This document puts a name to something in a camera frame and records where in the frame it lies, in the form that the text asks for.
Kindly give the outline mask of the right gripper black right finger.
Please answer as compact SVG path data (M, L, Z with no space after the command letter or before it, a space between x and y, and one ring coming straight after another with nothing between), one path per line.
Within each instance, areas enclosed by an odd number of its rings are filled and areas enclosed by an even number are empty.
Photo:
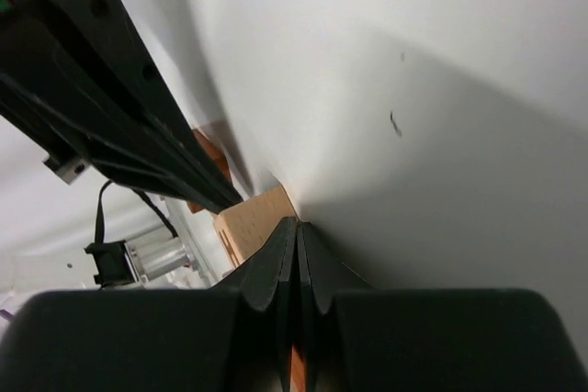
M297 230L310 391L584 391L559 314L524 289L377 289Z

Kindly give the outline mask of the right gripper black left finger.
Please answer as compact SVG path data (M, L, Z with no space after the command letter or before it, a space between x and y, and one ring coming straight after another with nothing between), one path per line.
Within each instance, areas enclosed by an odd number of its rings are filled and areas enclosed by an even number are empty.
M1 342L4 391L287 391L297 221L209 289L53 291Z

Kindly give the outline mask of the light wood letter cube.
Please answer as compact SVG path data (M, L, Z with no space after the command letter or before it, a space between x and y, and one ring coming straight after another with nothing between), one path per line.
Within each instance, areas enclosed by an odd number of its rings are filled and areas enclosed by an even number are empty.
M273 187L213 217L213 227L233 268L260 250L284 217L297 217L285 188Z

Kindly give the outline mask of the reddish-brown arch wood block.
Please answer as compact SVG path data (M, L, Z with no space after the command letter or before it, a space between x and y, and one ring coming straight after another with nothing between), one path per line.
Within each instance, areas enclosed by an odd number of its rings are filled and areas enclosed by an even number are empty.
M297 344L293 344L291 347L290 390L297 392L307 391L305 359Z

